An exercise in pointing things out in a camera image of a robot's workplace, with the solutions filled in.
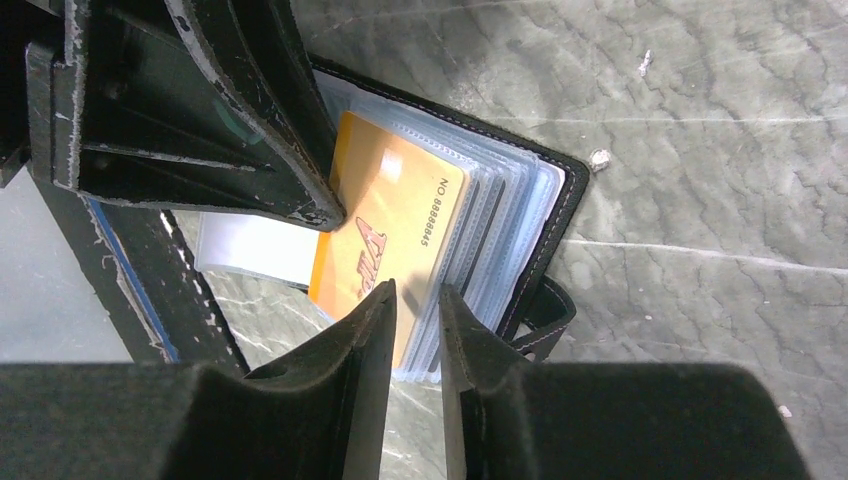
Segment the gold VIP card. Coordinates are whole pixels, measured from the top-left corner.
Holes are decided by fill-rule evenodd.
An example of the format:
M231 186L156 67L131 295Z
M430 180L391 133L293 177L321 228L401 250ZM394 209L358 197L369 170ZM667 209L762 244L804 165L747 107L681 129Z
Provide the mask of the gold VIP card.
M425 150L413 135L346 111L330 180L347 217L319 236L308 296L340 320L380 283L393 281L393 365L400 369L409 361L409 344L468 193L469 175Z

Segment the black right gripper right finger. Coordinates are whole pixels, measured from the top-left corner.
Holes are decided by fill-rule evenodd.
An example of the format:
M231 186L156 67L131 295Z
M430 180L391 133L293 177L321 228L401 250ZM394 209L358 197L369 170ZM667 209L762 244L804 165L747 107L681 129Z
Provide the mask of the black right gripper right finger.
M771 395L715 363L534 363L440 292L451 479L806 479Z

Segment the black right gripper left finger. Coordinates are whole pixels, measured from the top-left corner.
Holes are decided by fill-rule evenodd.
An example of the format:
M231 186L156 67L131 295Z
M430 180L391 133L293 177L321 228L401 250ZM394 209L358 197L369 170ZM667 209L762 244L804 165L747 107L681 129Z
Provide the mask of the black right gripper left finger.
M1 369L5 479L375 479L397 313L345 318L238 378L210 364Z

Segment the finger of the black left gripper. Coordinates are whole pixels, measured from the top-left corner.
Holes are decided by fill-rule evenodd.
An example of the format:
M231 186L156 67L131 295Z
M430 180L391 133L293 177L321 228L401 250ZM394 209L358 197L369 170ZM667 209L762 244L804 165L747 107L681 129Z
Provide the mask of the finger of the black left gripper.
M286 1L30 1L32 174L104 203L318 231L336 132Z

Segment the black leather card holder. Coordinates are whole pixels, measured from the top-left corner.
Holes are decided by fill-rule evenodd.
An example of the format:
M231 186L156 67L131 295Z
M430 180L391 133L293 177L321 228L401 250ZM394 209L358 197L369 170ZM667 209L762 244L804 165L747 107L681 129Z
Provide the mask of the black leather card holder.
M409 361L400 369L392 367L398 380L437 382L439 288L455 287L486 328L513 335L580 202L587 169L560 153L330 61L319 60L314 77L337 138L342 114L351 111L387 130L413 135L425 150L469 175L468 193L409 344ZM337 229L347 217L340 202L342 220L327 228L257 215L205 213L196 267L276 280L308 295L319 236Z

